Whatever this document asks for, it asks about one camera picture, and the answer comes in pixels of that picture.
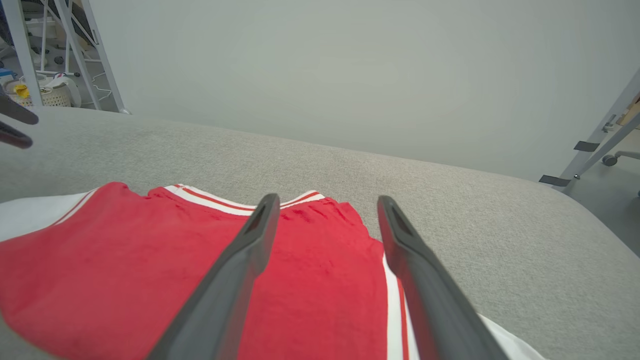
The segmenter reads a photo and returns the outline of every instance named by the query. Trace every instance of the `yellow object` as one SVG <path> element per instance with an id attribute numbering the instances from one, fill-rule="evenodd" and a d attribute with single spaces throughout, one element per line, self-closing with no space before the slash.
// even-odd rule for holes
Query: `yellow object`
<path id="1" fill-rule="evenodd" d="M 618 125 L 626 125 L 627 122 L 630 122 L 632 118 L 636 117 L 636 115 L 640 113 L 640 102 L 635 103 L 633 106 L 631 106 L 631 109 L 629 109 L 629 111 L 620 118 L 620 120 L 618 120 Z"/>
<path id="2" fill-rule="evenodd" d="M 15 87 L 13 88 L 13 91 L 15 91 L 15 93 L 18 94 L 18 96 L 23 99 L 26 99 L 29 97 L 29 89 L 25 84 L 15 85 Z"/>

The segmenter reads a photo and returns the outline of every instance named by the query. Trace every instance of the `chair wheel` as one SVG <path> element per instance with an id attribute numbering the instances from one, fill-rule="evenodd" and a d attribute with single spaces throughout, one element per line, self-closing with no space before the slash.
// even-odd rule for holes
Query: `chair wheel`
<path id="1" fill-rule="evenodd" d="M 612 167 L 613 165 L 617 164 L 617 162 L 618 158 L 613 155 L 605 155 L 602 157 L 602 163 L 604 165 L 607 165 L 608 167 Z"/>

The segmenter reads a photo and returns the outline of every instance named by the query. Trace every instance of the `laundry basket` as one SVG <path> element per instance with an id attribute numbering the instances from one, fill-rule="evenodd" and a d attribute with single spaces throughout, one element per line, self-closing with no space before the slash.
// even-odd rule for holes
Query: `laundry basket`
<path id="1" fill-rule="evenodd" d="M 69 96 L 67 84 L 60 84 L 52 88 L 43 87 L 42 84 L 48 83 L 49 80 L 50 79 L 38 78 L 38 84 L 41 86 L 40 95 L 42 96 L 42 103 L 44 104 L 44 106 L 71 106 L 71 97 Z M 24 106 L 25 108 L 33 106 L 31 96 L 21 97 L 13 90 L 13 88 L 19 84 L 22 84 L 20 80 L 11 80 L 7 82 L 6 84 L 4 84 L 4 92 L 9 95 L 11 100 Z"/>

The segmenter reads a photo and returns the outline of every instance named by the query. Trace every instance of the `red stripe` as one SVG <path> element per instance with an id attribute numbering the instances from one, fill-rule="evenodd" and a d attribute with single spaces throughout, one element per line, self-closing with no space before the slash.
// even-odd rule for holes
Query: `red stripe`
<path id="1" fill-rule="evenodd" d="M 236 205 L 227 204 L 226 202 L 223 202 L 223 201 L 220 201 L 220 200 L 217 200 L 217 199 L 213 199 L 212 197 L 208 197 L 208 196 L 206 196 L 206 195 L 202 195 L 202 194 L 196 193 L 196 192 L 194 192 L 193 190 L 190 190 L 190 189 L 188 189 L 188 188 L 180 188 L 180 189 L 181 189 L 181 190 L 184 190 L 186 193 L 191 194 L 191 195 L 193 195 L 193 196 L 197 196 L 197 197 L 199 197 L 199 198 L 201 198 L 201 199 L 204 199 L 204 200 L 213 201 L 213 202 L 215 202 L 216 204 L 220 204 L 220 205 L 226 206 L 226 207 L 228 207 L 228 208 L 238 209 L 238 210 L 246 210 L 246 211 L 253 211 L 253 210 L 255 210 L 255 208 L 246 208 L 246 207 L 243 207 L 243 206 L 236 206 Z M 290 204 L 286 204 L 286 205 L 282 205 L 282 206 L 290 206 L 290 205 L 293 205 L 293 204 L 297 204 L 298 202 L 301 202 L 301 201 L 303 201 L 303 200 L 306 200 L 306 199 L 308 199 L 308 198 L 310 198 L 310 197 L 312 197 L 312 196 L 316 196 L 316 195 L 318 195 L 318 194 L 319 194 L 319 192 L 312 192 L 312 193 L 310 193 L 310 194 L 308 194 L 308 195 L 306 195 L 306 196 L 303 196 L 303 197 L 301 197 L 300 199 L 298 199 L 298 200 L 296 200 L 296 201 L 294 201 L 294 202 L 292 202 L 292 203 L 290 203 Z"/>
<path id="2" fill-rule="evenodd" d="M 241 207 L 241 206 L 235 206 L 235 205 L 227 204 L 226 202 L 222 202 L 222 201 L 220 201 L 220 200 L 213 199 L 213 198 L 208 197 L 208 196 L 206 196 L 206 195 L 200 195 L 199 193 L 196 193 L 196 192 L 194 192 L 194 191 L 191 191 L 191 190 L 189 190 L 189 189 L 187 189 L 187 188 L 182 188 L 182 189 L 183 189 L 185 192 L 190 193 L 190 194 L 191 194 L 191 195 L 193 195 L 193 196 L 197 196 L 197 197 L 199 197 L 199 198 L 201 198 L 201 199 L 205 199 L 205 200 L 213 201 L 213 202 L 215 202 L 216 204 L 224 205 L 224 206 L 226 206 L 226 207 L 228 207 L 228 208 L 238 209 L 238 210 L 246 210 L 246 211 L 253 211 L 253 210 L 255 210 L 255 208 L 243 208 L 243 207 Z"/>
<path id="3" fill-rule="evenodd" d="M 319 192 L 312 192 L 309 195 L 303 196 L 303 197 L 301 197 L 300 199 L 298 199 L 296 201 L 292 201 L 290 204 L 284 204 L 284 205 L 281 205 L 281 206 L 289 206 L 289 205 L 297 204 L 297 203 L 301 202 L 302 200 L 307 200 L 308 198 L 310 198 L 312 196 L 316 196 L 318 194 L 320 194 L 320 193 Z"/>
<path id="4" fill-rule="evenodd" d="M 89 196 L 89 194 L 90 194 L 90 193 L 92 193 L 92 192 L 93 192 L 93 190 L 92 190 L 92 191 L 90 191 L 90 192 L 88 192 L 88 193 L 86 193 L 86 194 L 82 197 L 82 199 L 80 199 L 80 201 L 78 201 L 78 202 L 76 203 L 76 205 L 74 205 L 74 207 L 73 207 L 73 208 L 71 208 L 71 210 L 67 211 L 67 213 L 66 213 L 66 214 L 64 214 L 61 218 L 57 219 L 55 223 L 51 224 L 51 226 L 58 225 L 58 223 L 59 223 L 60 221 L 62 221 L 62 219 L 66 218 L 66 217 L 67 217 L 67 215 L 71 214 L 71 212 L 72 212 L 73 210 L 75 210 L 75 209 L 78 207 L 78 205 L 82 204 L 82 201 L 84 201 L 84 198 L 86 198 L 87 196 Z"/>
<path id="5" fill-rule="evenodd" d="M 400 279 L 398 281 L 398 293 L 400 294 L 400 315 L 402 318 L 402 358 L 409 360 L 409 334 L 407 333 L 406 309 L 404 308 L 404 290 Z"/>

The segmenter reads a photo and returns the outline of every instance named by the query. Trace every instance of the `white wall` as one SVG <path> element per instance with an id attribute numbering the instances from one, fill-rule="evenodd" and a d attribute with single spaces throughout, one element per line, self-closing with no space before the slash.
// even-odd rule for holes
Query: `white wall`
<path id="1" fill-rule="evenodd" d="M 640 66 L 637 0 L 92 0 L 134 114 L 558 176 Z"/>

